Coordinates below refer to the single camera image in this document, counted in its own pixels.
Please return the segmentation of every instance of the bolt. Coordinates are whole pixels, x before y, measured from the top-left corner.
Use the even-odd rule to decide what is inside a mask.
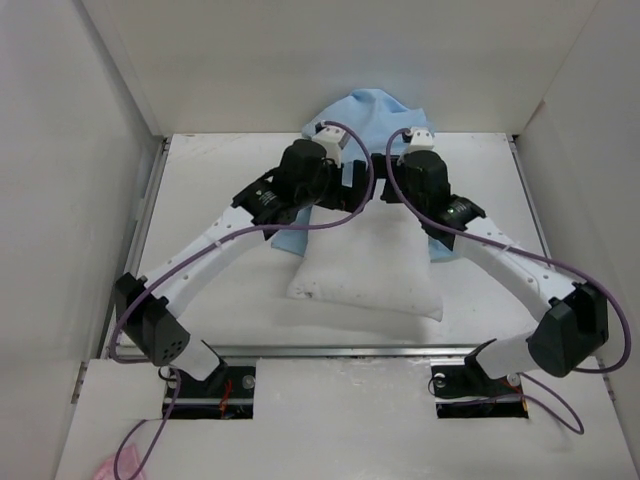
[[[438,388],[445,387],[447,385],[447,376],[442,372],[436,373],[433,376],[433,384]]]
[[[242,377],[242,386],[247,390],[251,390],[256,386],[256,378],[253,375],[245,375]]]
[[[510,373],[509,375],[507,375],[507,382],[509,382],[509,385],[511,385],[512,387],[519,386],[520,375],[518,375],[517,373]]]

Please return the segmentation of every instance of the white tabletop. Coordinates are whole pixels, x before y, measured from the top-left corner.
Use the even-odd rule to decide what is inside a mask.
[[[236,193],[280,162],[283,149],[296,138],[174,136],[139,273],[163,263],[210,226]],[[440,133],[436,151],[447,162],[454,193],[483,207],[523,247],[541,251],[506,135]],[[432,265],[443,295],[442,323],[287,299],[300,262],[268,244],[258,247],[205,288],[180,321],[217,345],[472,344],[535,327],[508,291],[466,259]]]
[[[585,366],[594,367],[589,360]],[[428,361],[259,360],[253,420],[171,420],[148,480],[627,480],[636,478],[602,379],[535,372],[576,409],[579,437],[529,404],[530,419],[437,419]],[[524,390],[564,418],[535,385]],[[57,480],[86,480],[139,419],[158,419],[150,365],[89,365]],[[144,454],[158,420],[132,438]]]

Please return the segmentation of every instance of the folded white cloth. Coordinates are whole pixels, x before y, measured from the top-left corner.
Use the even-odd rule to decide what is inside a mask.
[[[442,320],[442,297],[429,276],[427,234],[401,204],[379,200],[341,227],[309,232],[304,260],[287,297],[357,305]],[[314,207],[311,224],[345,212]]]

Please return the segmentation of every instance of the blue cloth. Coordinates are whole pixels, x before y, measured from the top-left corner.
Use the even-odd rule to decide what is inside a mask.
[[[347,97],[329,105],[302,128],[302,135],[311,138],[316,133],[316,124],[322,120],[333,120],[351,127],[371,153],[384,153],[389,136],[399,128],[428,127],[434,131],[422,109],[410,110],[383,90],[374,88],[354,90]],[[398,137],[391,152],[397,155],[402,153],[404,148],[402,138]],[[364,155],[358,144],[351,139],[342,151],[343,185],[351,186],[354,160],[364,160]],[[295,223],[308,225],[310,216],[311,208],[302,210],[298,213]],[[274,237],[271,245],[304,256],[307,236],[308,232],[282,231]],[[432,261],[452,257],[453,254],[440,242],[431,238],[429,240]]]

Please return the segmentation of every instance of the pink plastic bag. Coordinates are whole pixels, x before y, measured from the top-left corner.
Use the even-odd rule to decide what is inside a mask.
[[[93,480],[115,480],[113,473],[113,462],[116,456],[112,455],[100,466],[93,476]],[[129,480],[131,476],[140,466],[140,457],[138,457],[138,449],[135,445],[129,445],[122,450],[120,459],[118,460],[118,475],[122,480]],[[136,475],[135,480],[146,480],[144,471]]]

